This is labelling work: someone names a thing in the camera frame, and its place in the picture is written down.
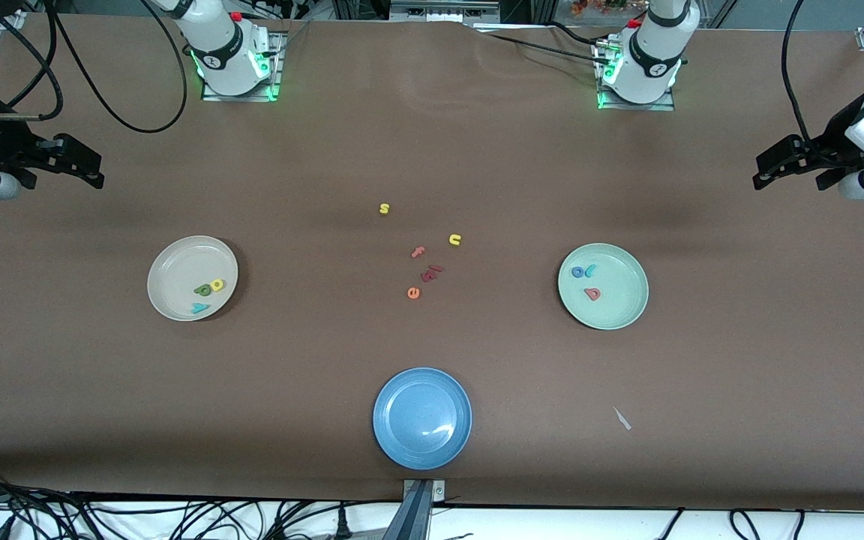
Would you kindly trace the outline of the beige brown plate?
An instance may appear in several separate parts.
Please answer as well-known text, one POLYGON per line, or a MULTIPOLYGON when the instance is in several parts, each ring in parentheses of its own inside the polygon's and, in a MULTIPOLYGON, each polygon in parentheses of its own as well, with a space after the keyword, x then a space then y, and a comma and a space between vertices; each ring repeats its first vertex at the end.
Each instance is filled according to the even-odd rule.
POLYGON ((196 322, 218 314, 230 303, 238 277, 238 260, 229 245, 216 237, 195 235, 173 242, 155 257, 148 270, 146 290, 148 300, 160 315, 177 322, 196 322), (215 279, 226 281, 221 291, 207 297, 194 292, 215 279), (193 303, 211 307, 194 315, 190 313, 193 303))

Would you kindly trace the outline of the pale green plate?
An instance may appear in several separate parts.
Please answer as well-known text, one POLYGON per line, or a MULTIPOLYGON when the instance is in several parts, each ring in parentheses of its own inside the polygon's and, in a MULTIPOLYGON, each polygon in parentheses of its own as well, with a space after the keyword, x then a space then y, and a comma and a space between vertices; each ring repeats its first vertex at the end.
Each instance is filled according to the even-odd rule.
POLYGON ((606 243, 580 246, 562 261, 556 290, 563 307, 580 324, 591 329, 625 328, 644 313, 650 286, 644 267, 627 250, 606 243), (575 279, 570 268, 596 264, 592 277, 575 279), (602 297, 590 301, 584 290, 599 288, 602 297))

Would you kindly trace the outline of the orange decoration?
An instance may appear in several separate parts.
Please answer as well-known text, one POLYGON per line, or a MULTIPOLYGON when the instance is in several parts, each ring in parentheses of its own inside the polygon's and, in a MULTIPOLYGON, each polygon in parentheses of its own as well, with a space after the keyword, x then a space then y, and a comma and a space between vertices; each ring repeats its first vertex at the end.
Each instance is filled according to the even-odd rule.
POLYGON ((601 15, 619 14, 628 9, 629 0, 571 0, 570 13, 583 17, 587 11, 601 15))

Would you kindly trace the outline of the brown table cover sheet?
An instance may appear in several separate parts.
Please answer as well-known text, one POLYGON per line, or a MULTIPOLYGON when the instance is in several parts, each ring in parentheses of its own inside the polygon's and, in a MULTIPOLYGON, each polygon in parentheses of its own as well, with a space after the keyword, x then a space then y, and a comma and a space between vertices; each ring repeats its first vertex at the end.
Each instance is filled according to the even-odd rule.
POLYGON ((431 366, 473 407, 434 472, 460 505, 864 509, 864 202, 803 175, 753 188, 794 130, 779 33, 694 35, 674 112, 624 112, 576 59, 459 24, 297 28, 278 102, 202 102, 191 78, 159 134, 55 56, 65 107, 35 130, 100 153, 106 184, 42 174, 0 201, 0 476, 399 498, 373 404, 431 366), (177 322, 146 284, 189 236, 239 277, 177 322), (592 243, 644 267, 625 328, 559 297, 592 243))

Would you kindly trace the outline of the grey metal box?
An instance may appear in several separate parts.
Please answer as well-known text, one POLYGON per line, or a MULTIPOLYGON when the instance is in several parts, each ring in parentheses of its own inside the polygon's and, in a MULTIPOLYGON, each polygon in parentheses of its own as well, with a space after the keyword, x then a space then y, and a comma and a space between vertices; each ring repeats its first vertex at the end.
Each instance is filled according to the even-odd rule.
POLYGON ((390 0, 388 20, 500 24, 500 0, 390 0))

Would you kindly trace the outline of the blue plate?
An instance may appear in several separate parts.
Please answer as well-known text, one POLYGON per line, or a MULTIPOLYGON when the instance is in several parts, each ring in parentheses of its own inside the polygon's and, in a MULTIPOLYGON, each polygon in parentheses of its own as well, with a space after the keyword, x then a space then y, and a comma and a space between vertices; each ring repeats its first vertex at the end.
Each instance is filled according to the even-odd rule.
POLYGON ((467 391, 450 373, 414 367, 396 373, 382 386, 371 427, 378 446, 394 464, 432 471, 452 462, 466 447, 473 408, 467 391))

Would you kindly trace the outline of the aluminium profile bar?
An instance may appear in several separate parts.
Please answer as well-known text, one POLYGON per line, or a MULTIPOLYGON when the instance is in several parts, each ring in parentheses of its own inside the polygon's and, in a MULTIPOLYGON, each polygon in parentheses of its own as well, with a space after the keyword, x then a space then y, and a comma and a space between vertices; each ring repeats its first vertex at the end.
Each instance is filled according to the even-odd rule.
POLYGON ((445 479, 406 479, 403 500, 382 540, 428 540, 435 503, 445 502, 445 479))

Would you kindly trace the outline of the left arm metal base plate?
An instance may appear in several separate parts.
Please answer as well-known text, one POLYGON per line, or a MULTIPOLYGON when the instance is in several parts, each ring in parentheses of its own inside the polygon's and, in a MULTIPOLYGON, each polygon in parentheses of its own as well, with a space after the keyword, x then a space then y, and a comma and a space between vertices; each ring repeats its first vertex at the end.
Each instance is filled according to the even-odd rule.
POLYGON ((662 93, 659 99, 651 103, 634 103, 620 96, 611 83, 620 75, 621 69, 626 65, 621 52, 621 43, 611 40, 612 37, 617 37, 618 34, 610 34, 607 40, 599 38, 593 45, 590 45, 590 51, 594 59, 604 59, 604 64, 595 66, 596 91, 597 91, 597 107, 600 110, 634 110, 635 112, 674 112, 674 96, 671 90, 672 83, 675 83, 675 76, 672 76, 667 88, 662 93))

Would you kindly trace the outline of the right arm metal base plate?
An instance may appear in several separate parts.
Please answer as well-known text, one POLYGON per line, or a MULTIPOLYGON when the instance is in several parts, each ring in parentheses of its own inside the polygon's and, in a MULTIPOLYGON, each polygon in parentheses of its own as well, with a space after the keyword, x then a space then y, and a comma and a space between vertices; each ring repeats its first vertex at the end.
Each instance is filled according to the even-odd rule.
POLYGON ((236 52, 194 52, 203 101, 277 101, 288 34, 271 33, 246 20, 236 27, 241 33, 236 52))

